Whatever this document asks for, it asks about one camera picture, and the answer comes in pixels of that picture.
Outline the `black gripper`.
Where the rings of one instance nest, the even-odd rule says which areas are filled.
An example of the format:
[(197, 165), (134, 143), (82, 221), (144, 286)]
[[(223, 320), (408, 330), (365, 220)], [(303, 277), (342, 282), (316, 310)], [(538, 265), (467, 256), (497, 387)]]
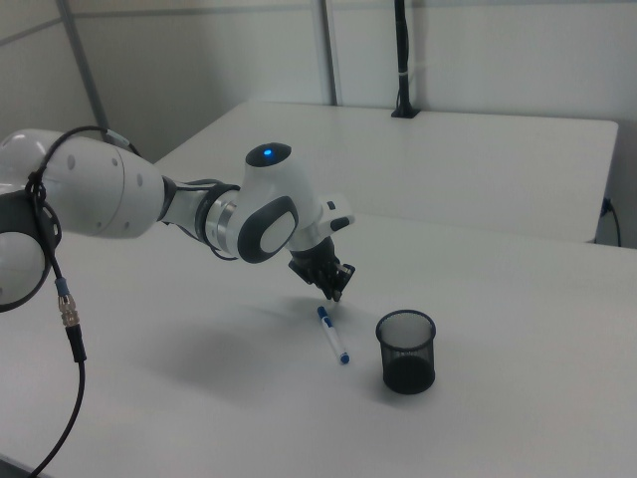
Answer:
[(308, 284), (322, 290), (328, 300), (339, 301), (355, 273), (355, 267), (342, 264), (335, 255), (330, 237), (306, 251), (292, 251), (289, 267)]

